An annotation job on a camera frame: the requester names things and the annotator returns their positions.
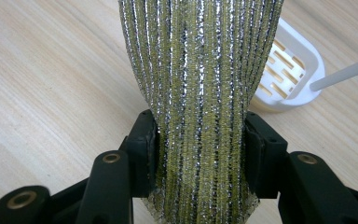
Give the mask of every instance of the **wooden table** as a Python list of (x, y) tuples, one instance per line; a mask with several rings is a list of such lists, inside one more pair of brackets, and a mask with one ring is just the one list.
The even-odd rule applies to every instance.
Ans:
[[(287, 0), (282, 17), (321, 53), (326, 74), (358, 62), (358, 1)], [(0, 1), (0, 198), (26, 185), (56, 193), (90, 174), (147, 109), (132, 75), (117, 0)], [(309, 105), (252, 108), (289, 142), (358, 189), (358, 77)], [(135, 222), (153, 223), (139, 200)], [(249, 223), (280, 223), (262, 201)]]

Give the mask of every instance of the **black plastic bracket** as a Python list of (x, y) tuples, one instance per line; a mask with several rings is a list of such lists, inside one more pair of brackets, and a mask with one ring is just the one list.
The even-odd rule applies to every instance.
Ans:
[(280, 173), (283, 223), (358, 223), (356, 197), (321, 158), (292, 152)]
[(0, 223), (48, 223), (43, 213), (48, 200), (49, 192), (45, 187), (15, 189), (0, 199)]
[(279, 167), (287, 156), (287, 142), (253, 112), (246, 117), (245, 172), (251, 192), (260, 199), (278, 196)]
[(92, 166), (76, 224), (132, 223), (129, 157), (123, 151), (99, 155)]
[(147, 197), (155, 187), (158, 157), (158, 127), (150, 110), (139, 114), (119, 150), (130, 158), (131, 196)]

